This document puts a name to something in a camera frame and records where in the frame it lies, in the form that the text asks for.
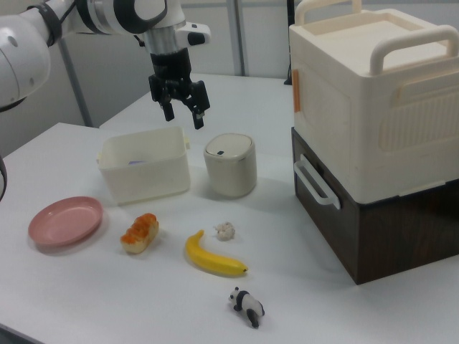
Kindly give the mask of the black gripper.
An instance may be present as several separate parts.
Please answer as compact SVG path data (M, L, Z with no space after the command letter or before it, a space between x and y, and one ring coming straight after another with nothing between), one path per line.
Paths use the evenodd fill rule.
M150 54L150 57L153 65L153 74L148 78L151 98L160 105L166 121L174 119L171 99L175 99L190 109L194 128L202 128L210 103L204 82L191 82L189 50L183 48L170 54Z

